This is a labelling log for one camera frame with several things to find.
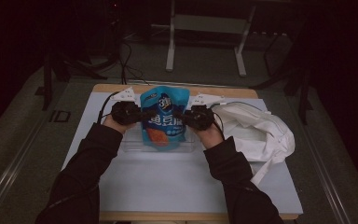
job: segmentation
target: metal frame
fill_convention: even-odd
[[[245,65],[242,58],[242,50],[255,15],[255,6],[252,6],[247,20],[214,18],[202,16],[190,16],[175,14],[175,0],[171,0],[171,24],[170,24],[170,45],[168,47],[168,57],[166,70],[173,71],[173,61],[175,54],[175,29],[197,30],[208,32],[220,32],[241,35],[240,44],[234,48],[235,58],[237,61],[238,72],[240,77],[246,76]]]

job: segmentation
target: cloth bag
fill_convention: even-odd
[[[215,105],[212,111],[222,120],[225,137],[233,136],[237,151],[248,161],[265,161],[252,182],[258,185],[276,163],[295,151],[295,138],[277,116],[245,103]]]

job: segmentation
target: white mount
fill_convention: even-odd
[[[113,95],[110,99],[116,101],[135,102],[135,93],[133,92],[132,87],[129,87],[126,90]]]
[[[199,93],[190,103],[190,105],[209,105],[209,104],[217,104],[225,101],[224,96],[216,96],[216,95],[208,95]]]

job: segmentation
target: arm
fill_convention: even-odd
[[[57,176],[47,208],[36,223],[98,223],[100,176],[117,155],[124,132],[133,125],[119,125],[110,115],[103,125],[92,125],[75,156]]]
[[[224,140],[215,125],[206,131],[193,131],[206,148],[211,175],[223,184],[229,222],[283,223],[269,196],[250,181],[252,169],[236,151],[233,137]]]

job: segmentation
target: blue snack bag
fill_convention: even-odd
[[[146,145],[157,150],[171,150],[184,142],[186,126],[173,117],[173,111],[184,113],[190,91],[183,88],[159,86],[144,92],[141,110],[154,110],[157,115],[142,121],[142,137]]]

